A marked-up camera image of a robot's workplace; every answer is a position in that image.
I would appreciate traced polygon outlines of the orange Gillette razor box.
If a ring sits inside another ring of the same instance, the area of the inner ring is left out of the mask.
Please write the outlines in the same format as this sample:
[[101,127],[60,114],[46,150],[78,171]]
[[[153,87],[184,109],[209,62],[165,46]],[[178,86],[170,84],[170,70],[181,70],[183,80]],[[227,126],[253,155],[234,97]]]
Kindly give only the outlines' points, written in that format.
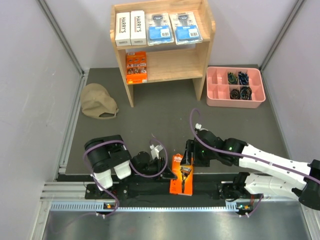
[[171,170],[176,179],[170,180],[169,193],[173,195],[193,195],[193,173],[194,167],[190,164],[182,164],[183,156],[175,154],[172,157]]

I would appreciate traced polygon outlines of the orange razor blade cartridge box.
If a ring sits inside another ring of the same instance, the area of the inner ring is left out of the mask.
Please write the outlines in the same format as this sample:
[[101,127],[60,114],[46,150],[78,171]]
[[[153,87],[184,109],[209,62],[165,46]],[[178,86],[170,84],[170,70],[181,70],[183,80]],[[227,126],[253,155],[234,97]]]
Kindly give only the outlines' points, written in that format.
[[144,84],[148,81],[147,53],[145,51],[126,53],[126,83]]

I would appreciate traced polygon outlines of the blue razor blister pack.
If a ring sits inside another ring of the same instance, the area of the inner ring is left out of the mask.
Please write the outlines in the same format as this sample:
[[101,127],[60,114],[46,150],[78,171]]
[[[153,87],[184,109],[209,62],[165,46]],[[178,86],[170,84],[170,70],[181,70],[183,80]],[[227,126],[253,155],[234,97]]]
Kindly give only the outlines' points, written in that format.
[[167,12],[145,15],[147,45],[171,44],[175,41]]
[[198,44],[203,41],[195,15],[192,11],[169,15],[176,45]]

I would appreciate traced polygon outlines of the white Harry's box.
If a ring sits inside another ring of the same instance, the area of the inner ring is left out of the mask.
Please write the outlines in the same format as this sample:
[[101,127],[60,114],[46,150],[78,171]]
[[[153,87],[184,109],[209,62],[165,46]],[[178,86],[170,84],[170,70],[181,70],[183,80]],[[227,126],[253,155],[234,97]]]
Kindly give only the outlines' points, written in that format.
[[147,44],[145,12],[143,10],[130,12],[130,41],[132,46]]
[[129,12],[116,14],[115,43],[117,47],[131,45],[131,22]]

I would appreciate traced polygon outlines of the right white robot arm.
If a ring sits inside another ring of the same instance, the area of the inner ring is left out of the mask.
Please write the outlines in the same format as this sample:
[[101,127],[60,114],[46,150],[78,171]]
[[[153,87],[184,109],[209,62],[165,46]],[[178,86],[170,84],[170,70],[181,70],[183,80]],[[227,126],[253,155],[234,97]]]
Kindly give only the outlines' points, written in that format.
[[208,167],[211,160],[226,166],[255,170],[240,172],[232,184],[221,190],[224,199],[245,198],[247,195],[273,195],[299,201],[302,205],[320,209],[320,162],[300,162],[260,150],[236,139],[221,139],[206,129],[194,131],[186,142],[181,164]]

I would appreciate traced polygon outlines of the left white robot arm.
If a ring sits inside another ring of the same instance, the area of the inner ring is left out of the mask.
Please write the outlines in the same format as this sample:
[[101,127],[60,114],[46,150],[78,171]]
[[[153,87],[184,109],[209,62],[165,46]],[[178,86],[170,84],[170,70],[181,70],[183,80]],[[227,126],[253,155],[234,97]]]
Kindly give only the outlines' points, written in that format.
[[113,194],[112,171],[119,180],[132,173],[147,179],[177,180],[177,175],[168,166],[168,153],[164,145],[153,139],[149,142],[149,148],[149,153],[141,151],[131,156],[119,134],[86,142],[83,160],[97,185],[97,194],[105,199]]

